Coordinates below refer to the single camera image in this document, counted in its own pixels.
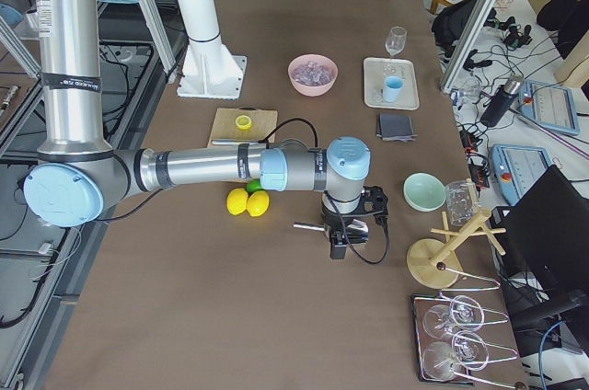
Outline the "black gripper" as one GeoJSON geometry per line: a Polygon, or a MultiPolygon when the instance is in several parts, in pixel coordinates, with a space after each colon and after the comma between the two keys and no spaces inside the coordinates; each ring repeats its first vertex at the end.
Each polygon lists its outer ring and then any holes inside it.
{"type": "Polygon", "coordinates": [[[345,259],[349,248],[359,259],[364,259],[355,246],[368,241],[368,231],[364,228],[365,222],[362,218],[373,217],[384,233],[385,249],[380,259],[386,259],[389,254],[387,202],[388,197],[381,187],[364,186],[355,208],[345,212],[343,206],[324,191],[322,217],[330,243],[330,258],[345,259]]]}

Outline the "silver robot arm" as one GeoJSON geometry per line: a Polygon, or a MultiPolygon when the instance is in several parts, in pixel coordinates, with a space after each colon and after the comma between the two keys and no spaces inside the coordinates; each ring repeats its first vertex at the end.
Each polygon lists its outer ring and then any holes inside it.
{"type": "Polygon", "coordinates": [[[266,190],[321,194],[334,259],[366,241],[361,217],[387,225],[387,196],[364,183],[370,150],[354,137],[338,138],[325,149],[265,139],[184,151],[114,149],[102,126],[99,1],[36,0],[47,132],[24,196],[45,222],[74,227],[142,192],[258,179],[266,190]]]}

